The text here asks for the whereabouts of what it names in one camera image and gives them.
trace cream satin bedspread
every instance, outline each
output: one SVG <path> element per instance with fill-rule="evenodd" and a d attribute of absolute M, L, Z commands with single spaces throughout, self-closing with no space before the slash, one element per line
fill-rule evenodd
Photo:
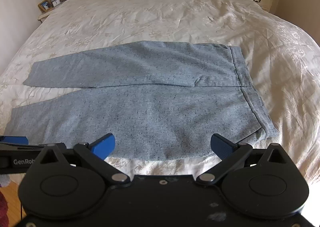
<path fill-rule="evenodd" d="M 76 90 L 23 86 L 34 62 L 139 40 L 240 46 L 280 131 L 278 138 L 256 147 L 279 142 L 309 183 L 318 180 L 320 48 L 303 30 L 266 13 L 252 0 L 68 0 L 35 30 L 0 77 L 0 134 L 12 108 Z M 197 176 L 219 159 L 106 161 L 131 176 Z"/>

